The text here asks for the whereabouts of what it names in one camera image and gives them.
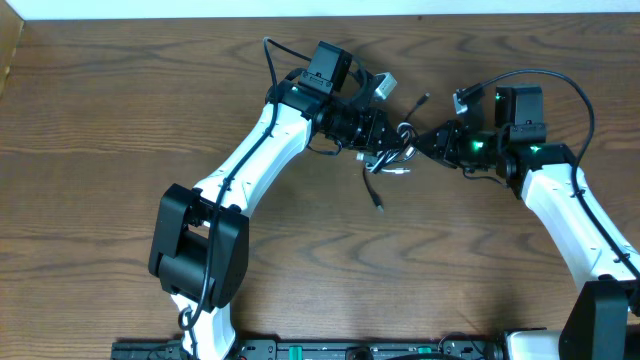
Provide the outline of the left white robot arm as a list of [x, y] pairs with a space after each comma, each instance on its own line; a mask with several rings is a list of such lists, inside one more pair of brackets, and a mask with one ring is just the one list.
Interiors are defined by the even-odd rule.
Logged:
[[379, 108], [397, 85], [351, 53], [318, 43], [307, 65], [273, 76], [260, 117], [210, 175], [160, 200], [148, 269], [179, 309], [184, 359], [224, 359], [236, 341], [231, 301], [246, 275], [249, 221], [284, 167], [316, 134], [373, 156], [379, 171], [403, 140]]

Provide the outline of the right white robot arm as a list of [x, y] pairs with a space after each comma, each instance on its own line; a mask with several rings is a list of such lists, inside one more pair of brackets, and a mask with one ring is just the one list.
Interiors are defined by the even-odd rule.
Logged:
[[483, 95], [457, 91], [457, 119], [414, 145], [448, 168], [495, 170], [542, 222], [580, 292], [562, 330], [507, 331], [487, 358], [625, 358], [628, 316], [639, 312], [638, 251], [595, 199], [569, 147], [547, 142], [541, 88], [497, 87], [493, 132], [483, 127]]

